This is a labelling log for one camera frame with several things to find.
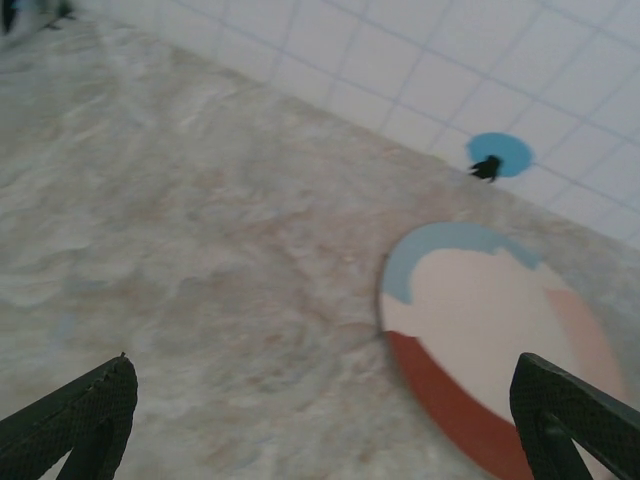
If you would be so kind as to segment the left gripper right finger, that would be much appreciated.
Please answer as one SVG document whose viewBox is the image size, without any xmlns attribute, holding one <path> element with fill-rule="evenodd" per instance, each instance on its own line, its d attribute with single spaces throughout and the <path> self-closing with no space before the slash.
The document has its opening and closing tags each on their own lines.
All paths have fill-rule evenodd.
<svg viewBox="0 0 640 480">
<path fill-rule="evenodd" d="M 640 411 L 533 353 L 519 356 L 509 400 L 534 480 L 595 480 L 577 446 L 640 480 Z"/>
</svg>

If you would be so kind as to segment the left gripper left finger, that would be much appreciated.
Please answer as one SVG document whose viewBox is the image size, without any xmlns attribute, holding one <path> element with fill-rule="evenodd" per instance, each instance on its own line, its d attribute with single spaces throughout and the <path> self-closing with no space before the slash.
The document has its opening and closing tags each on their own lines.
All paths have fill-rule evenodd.
<svg viewBox="0 0 640 480">
<path fill-rule="evenodd" d="M 0 480 L 113 480 L 133 426 L 138 380 L 123 354 L 0 420 Z"/>
</svg>

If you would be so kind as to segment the round white brown blue plate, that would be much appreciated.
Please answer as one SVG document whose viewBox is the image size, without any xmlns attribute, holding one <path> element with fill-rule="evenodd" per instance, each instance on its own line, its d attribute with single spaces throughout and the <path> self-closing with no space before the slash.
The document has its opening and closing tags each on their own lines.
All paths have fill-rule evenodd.
<svg viewBox="0 0 640 480">
<path fill-rule="evenodd" d="M 586 301 L 538 256 L 489 228 L 440 222 L 406 234 L 385 260 L 378 308 L 417 402 L 494 480 L 534 480 L 509 405 L 521 354 L 627 399 Z"/>
</svg>

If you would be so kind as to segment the blue circle seal decal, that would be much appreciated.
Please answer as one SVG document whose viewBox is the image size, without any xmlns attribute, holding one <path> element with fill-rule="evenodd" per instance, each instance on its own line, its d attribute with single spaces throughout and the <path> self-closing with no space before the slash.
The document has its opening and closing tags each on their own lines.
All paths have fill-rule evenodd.
<svg viewBox="0 0 640 480">
<path fill-rule="evenodd" d="M 471 163 L 469 174 L 489 183 L 515 178 L 534 161 L 534 152 L 527 143 L 501 132 L 473 136 L 466 144 L 466 152 Z"/>
</svg>

